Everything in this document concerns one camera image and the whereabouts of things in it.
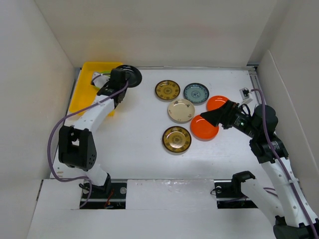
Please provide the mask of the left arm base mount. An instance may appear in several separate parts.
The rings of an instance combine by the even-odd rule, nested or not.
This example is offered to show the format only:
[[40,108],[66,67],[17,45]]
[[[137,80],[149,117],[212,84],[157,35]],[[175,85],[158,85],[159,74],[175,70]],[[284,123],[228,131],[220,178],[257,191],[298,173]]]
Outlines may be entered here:
[[80,209],[123,210],[126,208],[127,181],[112,181],[106,192],[92,189],[88,202]]

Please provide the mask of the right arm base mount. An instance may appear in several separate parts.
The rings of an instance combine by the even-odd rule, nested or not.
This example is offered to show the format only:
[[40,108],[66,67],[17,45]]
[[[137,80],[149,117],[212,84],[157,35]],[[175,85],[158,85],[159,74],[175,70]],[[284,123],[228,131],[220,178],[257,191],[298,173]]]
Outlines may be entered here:
[[210,194],[216,197],[218,209],[253,209],[257,206],[245,195],[232,189],[231,180],[214,180]]

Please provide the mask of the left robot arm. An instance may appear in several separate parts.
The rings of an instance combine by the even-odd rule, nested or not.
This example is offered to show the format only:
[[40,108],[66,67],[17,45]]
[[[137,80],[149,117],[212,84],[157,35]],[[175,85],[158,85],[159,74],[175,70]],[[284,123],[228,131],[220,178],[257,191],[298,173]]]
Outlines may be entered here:
[[111,177],[97,160],[94,132],[105,117],[123,100],[128,87],[128,76],[122,66],[110,72],[108,81],[98,91],[92,105],[71,126],[59,130],[58,159],[70,168],[83,170],[99,197],[111,193]]

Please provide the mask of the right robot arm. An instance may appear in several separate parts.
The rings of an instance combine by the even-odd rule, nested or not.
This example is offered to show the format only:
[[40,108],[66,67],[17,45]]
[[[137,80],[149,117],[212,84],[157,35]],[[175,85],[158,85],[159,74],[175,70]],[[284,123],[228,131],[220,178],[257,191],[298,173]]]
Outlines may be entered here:
[[311,209],[298,179],[291,168],[289,154],[275,134],[278,123],[275,110],[261,104],[252,115],[241,105],[228,100],[221,107],[201,114],[213,126],[239,130],[251,139],[249,146],[270,178],[275,190],[272,196],[249,171],[232,176],[230,190],[236,196],[248,197],[273,227],[277,239],[317,239],[319,218]]

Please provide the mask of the black plate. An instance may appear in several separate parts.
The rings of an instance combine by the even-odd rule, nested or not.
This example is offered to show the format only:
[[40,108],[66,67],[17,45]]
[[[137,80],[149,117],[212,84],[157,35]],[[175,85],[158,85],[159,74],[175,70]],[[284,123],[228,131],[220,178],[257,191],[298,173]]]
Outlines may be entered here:
[[125,71],[129,88],[137,87],[142,82],[142,74],[138,68],[132,65],[120,65],[117,69]]

